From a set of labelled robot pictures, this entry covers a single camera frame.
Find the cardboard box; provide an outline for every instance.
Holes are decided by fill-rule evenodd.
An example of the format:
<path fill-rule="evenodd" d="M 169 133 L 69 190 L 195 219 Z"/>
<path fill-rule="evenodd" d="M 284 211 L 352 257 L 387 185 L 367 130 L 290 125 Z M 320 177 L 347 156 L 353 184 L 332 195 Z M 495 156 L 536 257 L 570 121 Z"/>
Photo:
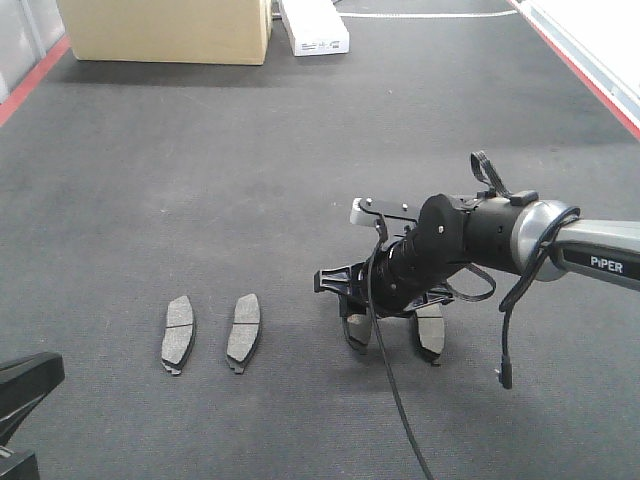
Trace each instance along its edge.
<path fill-rule="evenodd" d="M 79 60 L 261 65 L 271 0 L 58 0 Z"/>
<path fill-rule="evenodd" d="M 296 57 L 349 51 L 349 32 L 331 0 L 279 0 Z"/>

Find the cable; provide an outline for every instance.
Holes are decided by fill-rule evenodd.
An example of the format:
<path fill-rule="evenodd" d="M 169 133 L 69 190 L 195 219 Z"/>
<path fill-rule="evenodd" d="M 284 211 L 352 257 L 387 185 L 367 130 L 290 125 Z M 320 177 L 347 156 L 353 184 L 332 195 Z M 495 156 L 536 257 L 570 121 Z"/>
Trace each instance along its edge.
<path fill-rule="evenodd" d="M 449 290 L 449 292 L 451 292 L 454 297 L 459 298 L 460 300 L 463 300 L 465 302 L 481 302 L 482 300 L 490 298 L 495 293 L 496 281 L 491 275 L 489 275 L 487 272 L 474 265 L 473 263 L 467 265 L 465 269 L 483 279 L 491 286 L 491 288 L 485 293 L 481 293 L 480 295 L 467 295 L 466 293 L 462 293 L 456 290 L 449 282 L 444 282 L 444 286 L 447 288 L 447 290 Z"/>
<path fill-rule="evenodd" d="M 529 289 L 545 260 L 549 257 L 551 253 L 550 246 L 560 229 L 577 220 L 579 215 L 580 209 L 578 207 L 568 207 L 547 226 L 533 247 L 522 276 L 500 302 L 498 310 L 504 312 L 504 318 L 502 320 L 502 361 L 500 362 L 498 379 L 507 390 L 513 386 L 513 368 L 511 366 L 511 357 L 509 356 L 509 323 L 513 308 Z"/>
<path fill-rule="evenodd" d="M 373 329 L 376 332 L 376 338 L 378 339 L 378 344 L 380 345 L 380 352 L 382 353 L 382 360 L 384 361 L 384 366 L 387 371 L 387 379 L 389 380 L 389 385 L 391 386 L 391 392 L 393 393 L 393 399 L 396 402 L 396 407 L 398 408 L 398 414 L 400 415 L 400 420 L 402 420 L 402 425 L 404 426 L 404 430 L 407 433 L 407 438 L 409 439 L 409 443 L 411 444 L 411 448 L 413 449 L 413 453 L 415 453 L 416 458 L 418 459 L 418 463 L 420 463 L 420 467 L 422 468 L 422 473 L 427 480 L 435 480 L 429 467 L 427 465 L 427 461 L 424 459 L 422 452 L 420 451 L 420 447 L 418 442 L 416 441 L 415 436 L 413 435 L 413 430 L 411 429 L 411 425 L 409 424 L 409 420 L 407 419 L 407 414 L 404 411 L 404 407 L 402 406 L 402 399 L 400 398 L 400 393 L 398 392 L 398 385 L 396 384 L 396 380 L 393 376 L 393 370 L 391 370 L 391 364 L 389 363 L 389 359 L 387 358 L 387 351 L 384 347 L 384 342 L 382 341 L 382 332 L 380 331 L 380 325 L 378 325 L 378 317 L 376 315 L 375 306 L 373 303 L 373 296 L 371 294 L 371 271 L 373 266 L 373 261 L 378 255 L 380 250 L 380 246 L 382 245 L 382 238 L 378 240 L 376 246 L 373 249 L 373 253 L 371 254 L 371 258 L 369 259 L 368 272 L 367 272 L 367 295 L 369 298 L 369 315 L 371 316 L 371 322 L 373 323 Z"/>

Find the silver arm segment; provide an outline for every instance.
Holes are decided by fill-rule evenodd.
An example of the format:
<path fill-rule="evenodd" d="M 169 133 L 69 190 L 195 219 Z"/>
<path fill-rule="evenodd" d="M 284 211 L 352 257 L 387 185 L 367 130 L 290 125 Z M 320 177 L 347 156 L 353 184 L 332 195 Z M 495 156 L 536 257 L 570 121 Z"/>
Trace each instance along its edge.
<path fill-rule="evenodd" d="M 640 291 L 640 222 L 577 220 L 552 248 L 561 270 Z"/>

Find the red floor stripe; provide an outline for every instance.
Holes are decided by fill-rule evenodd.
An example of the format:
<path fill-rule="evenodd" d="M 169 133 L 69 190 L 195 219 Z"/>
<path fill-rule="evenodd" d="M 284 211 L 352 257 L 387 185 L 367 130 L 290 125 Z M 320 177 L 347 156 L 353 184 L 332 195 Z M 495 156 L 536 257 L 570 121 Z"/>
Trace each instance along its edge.
<path fill-rule="evenodd" d="M 27 97 L 35 90 L 38 84 L 46 77 L 49 70 L 51 70 L 58 60 L 67 53 L 69 50 L 69 39 L 64 35 L 58 43 L 56 43 L 46 57 L 33 67 L 25 79 L 16 87 L 16 89 L 9 95 L 4 103 L 0 104 L 0 127 L 2 127 L 7 120 L 11 118 L 20 105 L 27 99 Z"/>
<path fill-rule="evenodd" d="M 514 3 L 514 0 L 507 0 L 514 8 L 518 9 L 519 5 Z M 551 47 L 551 49 L 560 57 L 560 59 L 571 69 L 571 71 L 585 84 L 585 86 L 591 90 L 598 100 L 600 100 L 605 107 L 609 109 L 609 111 L 613 114 L 614 117 L 618 119 L 624 127 L 629 130 L 629 132 L 636 137 L 637 140 L 640 140 L 640 128 L 633 123 L 633 121 L 624 113 L 622 110 L 618 108 L 618 106 L 611 101 L 609 95 L 603 92 L 598 85 L 589 79 L 589 77 L 585 74 L 585 72 L 576 65 L 573 60 L 571 60 L 567 55 L 565 55 L 560 47 L 547 36 L 538 26 L 529 20 L 525 15 L 523 17 L 529 22 L 529 24 L 534 28 L 534 30 L 542 37 L 542 39 Z"/>

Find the white wall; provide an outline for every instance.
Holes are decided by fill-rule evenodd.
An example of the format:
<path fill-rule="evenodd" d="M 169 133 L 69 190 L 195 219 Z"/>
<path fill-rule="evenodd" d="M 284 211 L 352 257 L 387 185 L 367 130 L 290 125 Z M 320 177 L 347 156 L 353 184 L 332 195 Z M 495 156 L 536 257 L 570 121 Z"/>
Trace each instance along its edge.
<path fill-rule="evenodd" d="M 640 98 L 639 0 L 531 0 Z"/>
<path fill-rule="evenodd" d="M 63 33 L 55 0 L 0 0 L 0 103 Z"/>

